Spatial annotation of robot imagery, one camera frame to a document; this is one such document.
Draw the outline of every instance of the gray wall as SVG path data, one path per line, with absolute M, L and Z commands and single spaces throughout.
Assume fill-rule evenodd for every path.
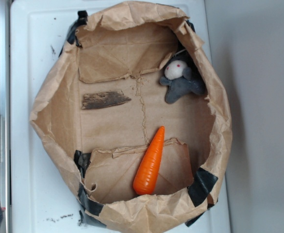
M 284 1 L 205 0 L 233 117 L 233 233 L 284 233 Z

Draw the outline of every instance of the orange carrot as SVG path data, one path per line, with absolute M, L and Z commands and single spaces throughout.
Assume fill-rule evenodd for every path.
M 165 128 L 161 126 L 150 143 L 133 182 L 133 189 L 139 195 L 151 194 L 155 189 L 164 140 Z

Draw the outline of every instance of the white tray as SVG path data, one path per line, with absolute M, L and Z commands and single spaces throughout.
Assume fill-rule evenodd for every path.
M 34 98 L 56 62 L 77 11 L 92 14 L 118 0 L 16 0 L 11 8 L 11 173 L 13 232 L 108 233 L 79 224 L 80 206 L 29 125 Z M 159 0 L 181 8 L 194 23 L 210 59 L 203 0 Z M 170 233 L 229 233 L 225 181 L 218 204 L 191 227 Z

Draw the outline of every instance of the cardboard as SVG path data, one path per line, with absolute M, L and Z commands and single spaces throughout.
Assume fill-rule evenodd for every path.
M 232 142 L 229 103 L 203 41 L 186 20 L 178 8 L 135 1 L 88 16 L 76 30 L 79 46 L 65 43 L 35 99 L 30 122 L 45 150 L 77 198 L 82 185 L 89 200 L 103 204 L 98 214 L 85 212 L 109 229 L 161 233 L 217 202 Z M 159 79 L 178 41 L 198 67 L 207 94 L 167 104 L 167 87 Z M 84 94 L 115 90 L 131 100 L 82 109 Z M 161 125 L 167 156 L 160 174 L 175 179 L 158 179 L 154 195 L 137 197 L 130 182 Z M 73 161 L 75 150 L 92 152 L 84 179 Z M 192 177 L 202 168 L 218 180 L 195 206 L 187 186 L 200 182 Z

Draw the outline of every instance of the stuffed toy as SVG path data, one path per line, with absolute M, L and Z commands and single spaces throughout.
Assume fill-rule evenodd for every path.
M 159 82 L 161 85 L 169 86 L 166 94 L 167 103 L 175 103 L 180 97 L 191 92 L 196 95 L 205 93 L 205 84 L 187 51 L 174 56 L 168 62 L 165 75 Z

